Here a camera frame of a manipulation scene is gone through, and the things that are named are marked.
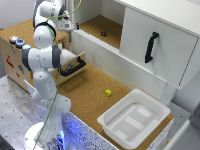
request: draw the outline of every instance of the cabinet handle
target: cabinet handle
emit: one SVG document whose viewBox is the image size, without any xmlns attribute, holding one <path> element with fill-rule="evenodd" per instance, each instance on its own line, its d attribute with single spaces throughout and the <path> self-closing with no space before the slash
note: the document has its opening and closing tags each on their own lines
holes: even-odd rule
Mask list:
<svg viewBox="0 0 200 150">
<path fill-rule="evenodd" d="M 84 60 L 82 60 L 80 58 L 80 56 L 77 58 L 77 61 L 80 63 L 78 66 L 72 68 L 72 69 L 69 69 L 67 71 L 63 71 L 61 68 L 60 68 L 60 74 L 64 77 L 67 77 L 71 74 L 73 74 L 74 72 L 76 72 L 77 70 L 83 68 L 85 65 L 86 65 L 86 62 Z"/>
<path fill-rule="evenodd" d="M 147 52 L 145 55 L 145 63 L 149 63 L 152 61 L 153 57 L 151 56 L 154 40 L 159 37 L 159 34 L 156 32 L 153 32 L 152 36 L 149 39 L 148 47 L 147 47 Z"/>
</svg>

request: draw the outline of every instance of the yellow object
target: yellow object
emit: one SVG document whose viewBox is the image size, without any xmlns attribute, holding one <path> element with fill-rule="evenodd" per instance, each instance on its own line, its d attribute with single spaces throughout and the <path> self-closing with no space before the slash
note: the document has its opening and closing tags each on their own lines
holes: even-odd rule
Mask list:
<svg viewBox="0 0 200 150">
<path fill-rule="evenodd" d="M 105 91 L 105 94 L 106 94 L 106 96 L 111 96 L 112 95 L 112 92 L 111 92 L 111 90 L 110 89 L 107 89 L 106 91 Z"/>
</svg>

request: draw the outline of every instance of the small object on shelf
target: small object on shelf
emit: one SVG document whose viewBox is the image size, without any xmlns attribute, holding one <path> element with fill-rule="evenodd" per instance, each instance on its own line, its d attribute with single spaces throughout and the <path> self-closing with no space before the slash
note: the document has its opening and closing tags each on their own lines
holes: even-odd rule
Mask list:
<svg viewBox="0 0 200 150">
<path fill-rule="evenodd" d="M 106 94 L 107 97 L 110 97 L 112 95 L 112 91 L 110 89 L 107 89 L 105 91 L 105 94 Z"/>
<path fill-rule="evenodd" d="M 104 37 L 106 37 L 106 30 L 101 30 L 101 36 L 104 36 Z"/>
<path fill-rule="evenodd" d="M 22 49 L 22 46 L 25 44 L 25 41 L 22 40 L 22 39 L 18 39 L 16 41 L 16 47 L 19 48 L 19 49 Z"/>
<path fill-rule="evenodd" d="M 10 36 L 10 44 L 15 44 L 18 39 L 19 38 L 16 35 Z"/>
<path fill-rule="evenodd" d="M 31 49 L 31 45 L 25 44 L 22 46 L 22 50 L 29 50 Z"/>
</svg>

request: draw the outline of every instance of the white tray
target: white tray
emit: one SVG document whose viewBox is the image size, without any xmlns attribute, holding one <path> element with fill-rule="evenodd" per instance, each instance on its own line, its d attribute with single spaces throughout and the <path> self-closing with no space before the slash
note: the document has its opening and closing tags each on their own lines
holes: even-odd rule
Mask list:
<svg viewBox="0 0 200 150">
<path fill-rule="evenodd" d="M 97 120 L 118 144 L 135 149 L 169 113 L 166 106 L 140 90 L 133 90 Z"/>
</svg>

